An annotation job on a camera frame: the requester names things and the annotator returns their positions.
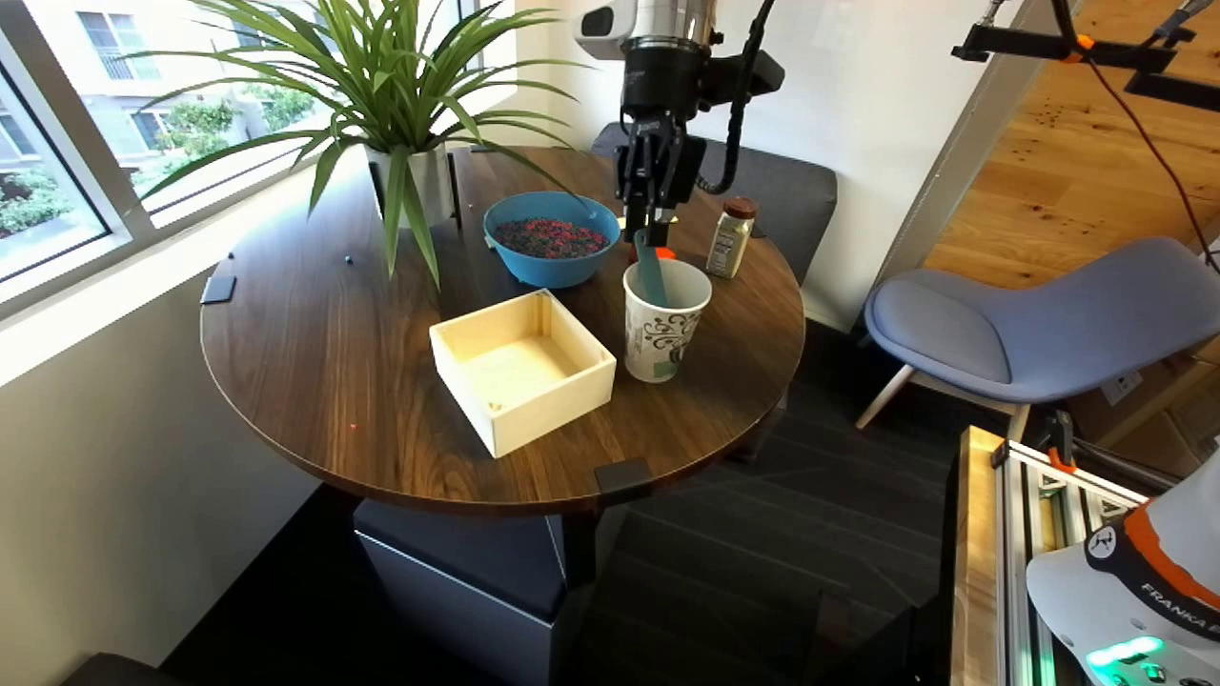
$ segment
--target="chair leg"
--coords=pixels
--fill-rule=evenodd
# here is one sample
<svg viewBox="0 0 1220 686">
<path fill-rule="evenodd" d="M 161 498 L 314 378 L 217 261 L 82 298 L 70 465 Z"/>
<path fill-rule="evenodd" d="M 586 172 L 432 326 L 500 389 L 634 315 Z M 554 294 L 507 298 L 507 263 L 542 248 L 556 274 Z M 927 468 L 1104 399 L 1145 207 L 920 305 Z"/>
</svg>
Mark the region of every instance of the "chair leg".
<svg viewBox="0 0 1220 686">
<path fill-rule="evenodd" d="M 912 383 L 915 365 L 903 365 L 889 378 L 889 384 L 874 398 L 874 404 L 860 411 L 860 420 L 852 420 L 852 432 L 866 432 L 879 408 Z"/>
</svg>

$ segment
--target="chair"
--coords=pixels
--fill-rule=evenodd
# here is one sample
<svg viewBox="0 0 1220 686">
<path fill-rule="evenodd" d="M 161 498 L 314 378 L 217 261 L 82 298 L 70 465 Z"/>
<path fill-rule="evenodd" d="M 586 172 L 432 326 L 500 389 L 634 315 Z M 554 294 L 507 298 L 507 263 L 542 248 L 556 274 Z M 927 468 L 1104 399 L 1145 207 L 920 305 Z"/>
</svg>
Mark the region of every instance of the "chair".
<svg viewBox="0 0 1220 686">
<path fill-rule="evenodd" d="M 907 384 L 1008 411 L 1069 399 L 1220 331 L 1220 274 L 1179 239 L 1123 246 L 1048 285 L 992 291 L 935 271 L 886 279 L 866 303 L 874 342 L 903 365 L 859 416 L 866 432 Z"/>
</svg>

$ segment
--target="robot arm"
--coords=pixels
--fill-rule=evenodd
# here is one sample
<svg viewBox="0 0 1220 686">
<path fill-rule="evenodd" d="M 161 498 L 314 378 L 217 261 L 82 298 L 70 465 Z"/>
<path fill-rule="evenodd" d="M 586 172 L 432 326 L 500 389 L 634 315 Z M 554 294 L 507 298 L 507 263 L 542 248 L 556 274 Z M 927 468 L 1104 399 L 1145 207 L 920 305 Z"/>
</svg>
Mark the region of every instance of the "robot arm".
<svg viewBox="0 0 1220 686">
<path fill-rule="evenodd" d="M 704 187 L 730 187 L 744 107 L 751 96 L 779 93 L 784 78 L 760 50 L 766 13 L 771 0 L 739 58 L 713 58 L 716 0 L 614 0 L 582 17 L 574 42 L 600 60 L 624 60 L 616 200 L 634 246 L 666 246 L 669 213 L 690 200 L 704 152 L 687 121 L 719 105 L 730 105 L 729 155 L 719 182 Z"/>
</svg>

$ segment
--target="bowl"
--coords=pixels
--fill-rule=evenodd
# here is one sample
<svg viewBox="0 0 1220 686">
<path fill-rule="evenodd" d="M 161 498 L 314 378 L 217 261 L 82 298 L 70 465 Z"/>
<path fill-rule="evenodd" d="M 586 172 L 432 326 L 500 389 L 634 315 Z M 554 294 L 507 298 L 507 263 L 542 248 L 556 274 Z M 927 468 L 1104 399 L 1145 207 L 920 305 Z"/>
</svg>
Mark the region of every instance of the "bowl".
<svg viewBox="0 0 1220 686">
<path fill-rule="evenodd" d="M 526 190 L 489 207 L 484 237 L 517 284 L 573 291 L 614 253 L 616 213 L 582 195 Z"/>
</svg>

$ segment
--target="green leaves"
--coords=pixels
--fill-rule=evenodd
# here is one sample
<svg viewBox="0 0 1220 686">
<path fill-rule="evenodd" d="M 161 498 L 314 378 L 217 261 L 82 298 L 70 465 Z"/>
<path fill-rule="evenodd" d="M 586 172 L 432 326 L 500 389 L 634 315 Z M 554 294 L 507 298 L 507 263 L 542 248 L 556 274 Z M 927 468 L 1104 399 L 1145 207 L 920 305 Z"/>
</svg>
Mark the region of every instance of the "green leaves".
<svg viewBox="0 0 1220 686">
<path fill-rule="evenodd" d="M 207 9 L 208 32 L 241 26 L 249 47 L 236 47 L 234 36 L 217 36 L 221 50 L 146 50 L 136 58 L 174 58 L 174 60 L 213 60 L 217 78 L 174 87 L 151 105 L 169 105 L 194 93 L 221 87 L 281 87 L 315 98 L 326 107 L 326 121 L 314 131 L 288 131 L 269 139 L 253 139 L 242 145 L 221 149 L 207 159 L 190 159 L 170 178 L 157 182 L 147 195 L 170 187 L 213 159 L 223 159 L 242 149 L 297 141 L 297 164 L 315 159 L 309 210 L 320 204 L 339 155 L 354 145 L 389 152 L 389 187 L 381 218 L 385 266 L 395 263 L 400 225 L 420 246 L 420 254 L 439 279 L 433 246 L 427 230 L 427 210 L 410 182 L 410 152 L 432 152 L 446 141 L 492 145 L 489 131 L 521 131 L 546 141 L 560 141 L 554 127 L 560 120 L 546 110 L 467 110 L 471 96 L 484 93 L 542 93 L 569 96 L 550 79 L 528 79 L 528 69 L 554 69 L 569 60 L 511 60 L 480 64 L 484 50 L 507 36 L 554 23 L 550 13 L 500 13 L 484 4 L 439 36 L 439 4 L 420 23 L 420 0 L 194 0 Z"/>
</svg>

